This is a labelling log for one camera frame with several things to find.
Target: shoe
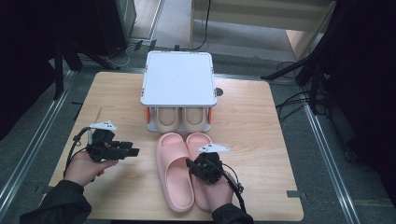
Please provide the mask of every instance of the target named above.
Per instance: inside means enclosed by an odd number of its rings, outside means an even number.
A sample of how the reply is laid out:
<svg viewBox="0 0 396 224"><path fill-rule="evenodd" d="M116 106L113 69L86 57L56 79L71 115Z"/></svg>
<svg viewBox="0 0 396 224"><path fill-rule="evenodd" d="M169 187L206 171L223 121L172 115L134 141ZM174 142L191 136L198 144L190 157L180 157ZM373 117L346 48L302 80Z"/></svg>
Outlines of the shoe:
<svg viewBox="0 0 396 224"><path fill-rule="evenodd" d="M155 107L155 124L159 133L172 133L180 126L177 107Z"/></svg>
<svg viewBox="0 0 396 224"><path fill-rule="evenodd" d="M186 212L194 204L189 168L190 157L183 138L177 133L166 133L160 137L155 149L158 174L163 195L169 207L176 212Z"/></svg>
<svg viewBox="0 0 396 224"><path fill-rule="evenodd" d="M183 107L181 125L187 133L199 133L207 124L207 109L205 107Z"/></svg>
<svg viewBox="0 0 396 224"><path fill-rule="evenodd" d="M212 140L209 136L204 133L192 133L186 139L187 149L190 153L190 160L195 161L195 159L201 153L198 151L198 147L203 147L209 143L212 143ZM195 202L201 209L210 210L209 204L207 203L204 190L201 187L201 184L197 181L195 175L191 175L191 183L192 188L194 189L194 197Z"/></svg>

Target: black sleeve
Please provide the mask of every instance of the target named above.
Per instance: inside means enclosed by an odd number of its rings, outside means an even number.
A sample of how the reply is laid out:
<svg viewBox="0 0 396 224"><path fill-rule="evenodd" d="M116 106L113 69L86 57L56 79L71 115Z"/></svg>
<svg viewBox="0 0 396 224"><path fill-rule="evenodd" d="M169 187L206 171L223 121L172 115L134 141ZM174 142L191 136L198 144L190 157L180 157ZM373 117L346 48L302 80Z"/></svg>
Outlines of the black sleeve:
<svg viewBox="0 0 396 224"><path fill-rule="evenodd" d="M83 223L92 210L83 192L79 184L61 180L35 211L21 216L20 223Z"/></svg>
<svg viewBox="0 0 396 224"><path fill-rule="evenodd" d="M253 217L232 203L224 204L212 213L216 224L252 224Z"/></svg>

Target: person's arm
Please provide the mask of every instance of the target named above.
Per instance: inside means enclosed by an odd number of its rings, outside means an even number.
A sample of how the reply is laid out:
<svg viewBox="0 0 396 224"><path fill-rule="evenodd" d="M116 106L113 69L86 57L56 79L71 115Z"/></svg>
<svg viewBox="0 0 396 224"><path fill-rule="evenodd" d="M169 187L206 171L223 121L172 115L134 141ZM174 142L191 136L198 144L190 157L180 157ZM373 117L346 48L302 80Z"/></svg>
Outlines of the person's arm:
<svg viewBox="0 0 396 224"><path fill-rule="evenodd" d="M79 152L70 162L64 180L47 194L35 211L23 214L20 223L83 223L92 210L82 195L84 187L117 162L94 162L87 152Z"/></svg>
<svg viewBox="0 0 396 224"><path fill-rule="evenodd" d="M224 177L212 185L199 181L216 224L253 223L253 218L249 214L232 204L233 190Z"/></svg>

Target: person's left hand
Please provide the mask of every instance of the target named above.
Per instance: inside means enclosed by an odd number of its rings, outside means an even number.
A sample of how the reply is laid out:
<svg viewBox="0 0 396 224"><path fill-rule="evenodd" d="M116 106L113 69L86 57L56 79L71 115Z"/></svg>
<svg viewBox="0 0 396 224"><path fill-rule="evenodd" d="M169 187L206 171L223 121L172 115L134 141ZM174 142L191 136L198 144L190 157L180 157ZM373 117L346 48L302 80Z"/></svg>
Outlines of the person's left hand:
<svg viewBox="0 0 396 224"><path fill-rule="evenodd" d="M64 175L65 180L73 181L85 187L96 176L105 173L105 169L116 165L119 161L99 161L95 162L90 158L87 151L77 153L70 162Z"/></svg>

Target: table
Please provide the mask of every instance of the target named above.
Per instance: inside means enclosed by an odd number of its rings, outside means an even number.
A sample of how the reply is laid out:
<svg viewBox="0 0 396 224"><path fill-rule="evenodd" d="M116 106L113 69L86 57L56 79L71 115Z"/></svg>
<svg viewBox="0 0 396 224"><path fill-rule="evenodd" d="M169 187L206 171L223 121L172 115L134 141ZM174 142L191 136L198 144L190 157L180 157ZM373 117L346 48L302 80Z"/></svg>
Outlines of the table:
<svg viewBox="0 0 396 224"><path fill-rule="evenodd" d="M208 3L208 0L191 3L190 47L194 20L206 20ZM318 34L326 31L335 3L333 0L212 0L209 20L284 29L296 59L300 60Z"/></svg>
<svg viewBox="0 0 396 224"><path fill-rule="evenodd" d="M301 220L300 198L287 194L297 188L268 83L215 80L224 94L213 107L212 128L207 134L214 143L231 149L219 155L245 187L242 196L247 211L255 220ZM154 155L161 134L146 128L146 108L140 103L142 82L143 76L138 74L96 75L49 185L55 186L63 178L73 136L94 122L102 108L98 122L111 120L118 127L114 140L134 142L140 152L107 169L85 188L84 195L92 205L89 218L211 220L211 214L196 205L189 212L177 213L166 204ZM81 139L83 146L86 139ZM236 197L233 203L239 205Z"/></svg>

